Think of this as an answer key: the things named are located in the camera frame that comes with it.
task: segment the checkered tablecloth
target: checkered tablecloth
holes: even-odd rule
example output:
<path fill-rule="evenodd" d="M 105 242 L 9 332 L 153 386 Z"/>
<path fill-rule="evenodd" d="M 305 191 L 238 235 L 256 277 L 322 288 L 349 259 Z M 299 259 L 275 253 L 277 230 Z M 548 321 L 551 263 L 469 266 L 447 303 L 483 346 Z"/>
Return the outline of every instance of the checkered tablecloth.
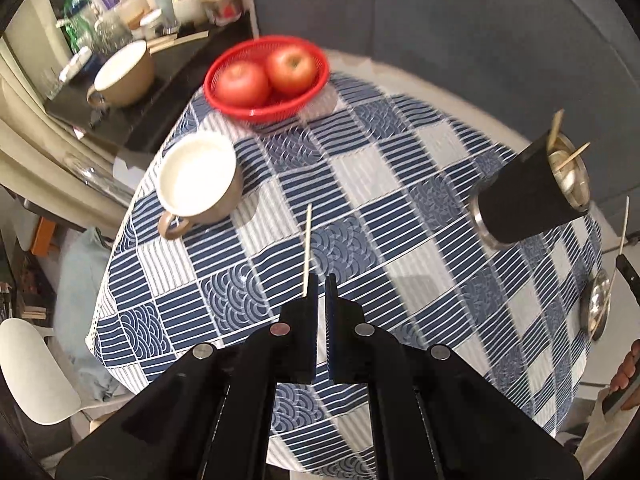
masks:
<path fill-rule="evenodd" d="M 170 242 L 156 229 L 158 165 L 203 128 L 234 142 L 244 195 L 229 218 Z M 341 73 L 297 117 L 253 127 L 223 117 L 197 92 L 120 229 L 90 348 L 139 392 L 196 343 L 239 343 L 272 323 L 302 293 L 313 203 L 312 267 L 321 283 L 334 272 L 340 294 L 405 343 L 455 348 L 555 433 L 586 363 L 577 300 L 601 266 L 600 229 L 587 216 L 505 251 L 485 247 L 465 208 L 470 188 L 514 156 L 488 134 Z M 366 390 L 328 380 L 323 302 L 316 380 L 278 386 L 268 461 L 370 478 Z"/>

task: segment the apple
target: apple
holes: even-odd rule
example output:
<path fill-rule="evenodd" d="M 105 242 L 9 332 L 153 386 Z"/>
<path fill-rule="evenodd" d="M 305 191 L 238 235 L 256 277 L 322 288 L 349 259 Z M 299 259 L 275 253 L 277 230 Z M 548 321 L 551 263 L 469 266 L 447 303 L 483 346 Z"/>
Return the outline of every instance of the apple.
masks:
<path fill-rule="evenodd" d="M 264 69 L 253 61 L 236 61 L 222 69 L 215 96 L 237 108 L 258 108 L 267 102 L 271 86 Z"/>
<path fill-rule="evenodd" d="M 294 97 L 308 90 L 316 80 L 315 58 L 301 46 L 282 46 L 266 61 L 267 76 L 276 90 Z"/>

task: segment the red basket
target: red basket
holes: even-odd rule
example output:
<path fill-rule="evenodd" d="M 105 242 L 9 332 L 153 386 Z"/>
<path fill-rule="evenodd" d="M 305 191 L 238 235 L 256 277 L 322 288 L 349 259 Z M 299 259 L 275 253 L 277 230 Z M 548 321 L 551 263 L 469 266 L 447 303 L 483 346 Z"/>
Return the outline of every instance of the red basket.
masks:
<path fill-rule="evenodd" d="M 297 45 L 308 50 L 316 59 L 318 76 L 312 87 L 298 97 L 290 98 L 273 90 L 269 101 L 260 108 L 236 108 L 225 105 L 215 97 L 216 81 L 220 71 L 238 60 L 250 60 L 264 65 L 267 56 L 281 46 Z M 263 36 L 257 40 L 243 41 L 222 54 L 207 71 L 204 78 L 204 95 L 209 104 L 223 114 L 252 123 L 271 123 L 294 116 L 321 91 L 329 79 L 329 62 L 326 56 L 313 43 L 292 36 Z"/>

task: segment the mug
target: mug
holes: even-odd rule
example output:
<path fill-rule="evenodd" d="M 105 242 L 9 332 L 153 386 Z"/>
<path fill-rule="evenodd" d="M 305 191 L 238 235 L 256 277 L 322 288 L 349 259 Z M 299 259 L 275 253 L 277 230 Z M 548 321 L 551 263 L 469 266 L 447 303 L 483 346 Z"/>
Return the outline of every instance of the mug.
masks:
<path fill-rule="evenodd" d="M 154 62 L 146 41 L 134 41 L 117 51 L 98 71 L 86 101 L 94 108 L 124 108 L 144 97 L 154 77 Z"/>
<path fill-rule="evenodd" d="M 242 196 L 242 170 L 229 139 L 210 130 L 180 140 L 160 163 L 158 200 L 164 212 L 158 232 L 167 240 L 183 236 L 194 224 L 219 222 Z M 177 226 L 172 226 L 179 218 Z"/>

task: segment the black countertop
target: black countertop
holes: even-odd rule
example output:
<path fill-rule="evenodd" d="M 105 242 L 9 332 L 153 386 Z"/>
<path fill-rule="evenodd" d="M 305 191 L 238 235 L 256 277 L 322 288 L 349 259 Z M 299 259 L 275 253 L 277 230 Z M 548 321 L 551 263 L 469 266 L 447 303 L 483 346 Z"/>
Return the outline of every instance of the black countertop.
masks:
<path fill-rule="evenodd" d="M 47 114 L 87 134 L 134 152 L 155 153 L 211 63 L 226 49 L 252 37 L 248 13 L 225 27 L 213 27 L 207 38 L 188 41 L 152 55 L 156 79 L 136 104 L 110 108 L 105 115 L 89 106 L 86 93 L 93 78 L 76 76 L 44 104 Z"/>

